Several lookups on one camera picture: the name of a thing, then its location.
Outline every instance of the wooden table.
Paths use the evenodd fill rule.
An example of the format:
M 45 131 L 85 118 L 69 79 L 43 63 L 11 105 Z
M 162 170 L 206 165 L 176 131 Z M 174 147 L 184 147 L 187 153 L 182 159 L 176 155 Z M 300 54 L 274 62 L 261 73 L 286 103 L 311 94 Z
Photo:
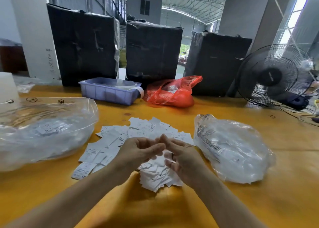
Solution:
M 36 86 L 21 96 L 81 97 L 81 93 L 79 88 Z M 154 116 L 193 134 L 194 117 L 206 113 L 252 125 L 276 154 L 277 164 L 261 182 L 226 185 L 269 227 L 318 227 L 318 127 L 302 123 L 280 110 L 247 108 L 242 99 L 195 98 L 195 105 L 187 109 L 148 105 L 143 100 L 131 106 L 97 103 L 100 121 L 94 133 L 103 125 L 129 125 L 130 117 Z M 98 139 L 92 134 L 89 142 Z M 76 183 L 71 174 L 85 147 L 67 158 L 0 173 L 0 225 Z M 141 187 L 139 174 L 135 172 L 125 184 L 107 194 L 76 227 L 212 228 L 217 225 L 191 188 L 166 187 L 155 194 Z

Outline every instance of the person's left hand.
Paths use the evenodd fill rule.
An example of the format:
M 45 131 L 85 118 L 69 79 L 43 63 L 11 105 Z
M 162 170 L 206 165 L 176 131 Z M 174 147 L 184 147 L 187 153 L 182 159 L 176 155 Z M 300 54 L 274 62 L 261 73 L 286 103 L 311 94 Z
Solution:
M 124 183 L 143 162 L 149 161 L 156 155 L 163 155 L 164 149 L 165 144 L 148 138 L 127 139 L 112 161 L 121 172 L 120 184 Z

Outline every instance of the red plastic bag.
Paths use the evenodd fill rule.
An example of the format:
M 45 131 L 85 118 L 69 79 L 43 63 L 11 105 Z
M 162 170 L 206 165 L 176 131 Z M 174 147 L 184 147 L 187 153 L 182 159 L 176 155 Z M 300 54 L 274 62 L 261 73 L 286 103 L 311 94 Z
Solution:
M 189 76 L 176 80 L 168 79 L 154 82 L 147 86 L 143 99 L 148 103 L 181 108 L 193 106 L 192 88 L 202 79 L 202 76 Z

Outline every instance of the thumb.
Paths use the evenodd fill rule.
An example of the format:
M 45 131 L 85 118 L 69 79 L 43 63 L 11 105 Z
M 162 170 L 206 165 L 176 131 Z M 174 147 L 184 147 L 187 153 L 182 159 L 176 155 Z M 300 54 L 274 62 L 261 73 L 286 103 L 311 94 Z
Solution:
M 180 155 L 182 153 L 182 147 L 171 142 L 166 135 L 162 134 L 159 140 L 165 144 L 167 150 L 173 152 L 175 155 Z
M 164 151 L 165 145 L 163 143 L 158 143 L 155 145 L 152 145 L 148 148 L 142 149 L 142 152 L 144 154 L 144 158 L 152 158 L 153 156 L 160 154 Z

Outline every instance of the black wrapped box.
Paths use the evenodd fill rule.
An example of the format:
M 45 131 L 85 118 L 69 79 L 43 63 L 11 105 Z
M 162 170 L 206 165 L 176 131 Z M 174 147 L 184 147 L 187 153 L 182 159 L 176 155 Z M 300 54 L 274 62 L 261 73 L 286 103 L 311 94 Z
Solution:
M 126 22 L 126 78 L 147 84 L 175 79 L 181 48 L 181 27 Z
M 251 42 L 240 36 L 193 33 L 184 75 L 203 77 L 193 88 L 193 95 L 224 97 Z
M 47 4 L 63 86 L 95 77 L 117 78 L 119 21 Z

